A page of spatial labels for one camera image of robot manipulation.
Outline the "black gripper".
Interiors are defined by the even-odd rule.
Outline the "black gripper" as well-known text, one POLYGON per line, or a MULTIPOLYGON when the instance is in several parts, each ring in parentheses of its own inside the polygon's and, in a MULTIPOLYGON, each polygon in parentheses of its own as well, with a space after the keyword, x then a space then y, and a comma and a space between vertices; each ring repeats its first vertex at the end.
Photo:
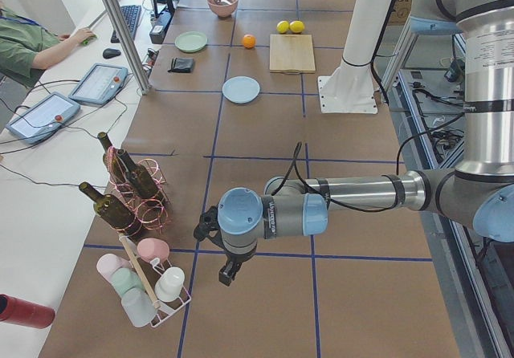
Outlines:
POLYGON ((226 263, 218 273, 218 281, 225 286, 230 286, 235 280, 235 276, 242 264, 253 257, 253 251, 251 250, 244 254, 235 254, 226 250, 225 255, 226 263))

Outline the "person forearm green sleeve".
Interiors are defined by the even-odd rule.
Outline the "person forearm green sleeve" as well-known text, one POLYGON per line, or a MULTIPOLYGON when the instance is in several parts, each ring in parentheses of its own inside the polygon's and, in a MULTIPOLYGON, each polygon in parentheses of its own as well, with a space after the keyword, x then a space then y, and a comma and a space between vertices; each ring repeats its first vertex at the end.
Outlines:
POLYGON ((77 46, 75 38, 58 37, 37 22, 1 7, 1 73, 21 85, 36 85, 49 67, 77 46))

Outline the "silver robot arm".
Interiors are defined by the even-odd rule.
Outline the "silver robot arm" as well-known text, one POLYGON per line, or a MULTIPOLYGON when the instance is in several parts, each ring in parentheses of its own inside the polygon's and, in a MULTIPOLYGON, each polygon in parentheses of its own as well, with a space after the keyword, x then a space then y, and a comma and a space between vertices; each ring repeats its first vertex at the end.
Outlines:
POLYGON ((336 209, 427 210, 486 238, 513 240, 513 0, 413 0, 410 26, 465 38, 463 159, 452 169, 380 177, 276 177, 264 195, 227 191, 213 221, 227 256, 222 283, 235 279, 259 239, 320 234, 336 209))

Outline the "person hand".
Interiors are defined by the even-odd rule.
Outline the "person hand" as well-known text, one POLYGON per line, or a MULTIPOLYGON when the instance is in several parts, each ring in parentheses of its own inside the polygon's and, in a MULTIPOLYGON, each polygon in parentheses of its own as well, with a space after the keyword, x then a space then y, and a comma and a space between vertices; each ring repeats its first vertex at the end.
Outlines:
POLYGON ((90 40, 95 39, 96 34, 90 28, 81 28, 78 29, 76 33, 71 35, 67 41, 73 42, 75 44, 88 44, 90 40))

